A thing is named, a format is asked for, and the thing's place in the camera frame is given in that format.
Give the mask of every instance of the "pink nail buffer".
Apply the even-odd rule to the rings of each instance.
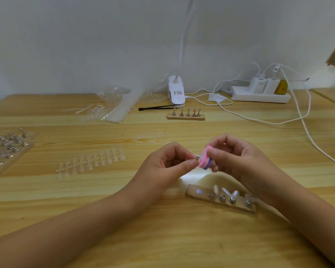
[[[205,170],[207,170],[210,167],[211,162],[212,162],[212,159],[206,155],[207,150],[211,149],[211,148],[213,148],[213,147],[206,146],[206,148],[202,152],[202,155],[201,155],[201,158],[200,158],[199,167],[201,167]]]

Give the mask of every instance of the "black tweezers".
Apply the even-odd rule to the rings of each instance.
[[[169,106],[174,106],[173,104],[171,105],[162,105],[162,106],[154,106],[154,107],[141,107],[138,110],[143,111],[143,110],[165,110],[165,109],[174,109],[174,107],[169,107]]]

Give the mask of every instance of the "left hand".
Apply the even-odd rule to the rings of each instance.
[[[174,142],[151,153],[122,189],[139,210],[154,203],[170,184],[198,166],[195,155]]]

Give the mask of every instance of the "hand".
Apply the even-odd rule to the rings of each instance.
[[[275,207],[278,195],[293,183],[285,172],[271,162],[255,145],[232,135],[220,135],[208,144],[207,156],[214,161],[213,172],[222,171],[241,182],[252,194]]]
[[[151,153],[132,180],[123,188],[143,210],[154,203],[168,186],[198,166],[195,155],[174,142]]]

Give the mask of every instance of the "white paper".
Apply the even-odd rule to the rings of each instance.
[[[222,101],[224,101],[225,99],[227,99],[225,96],[222,96],[221,94],[213,94],[210,93],[209,95],[209,101],[216,101],[218,103],[221,103]]]

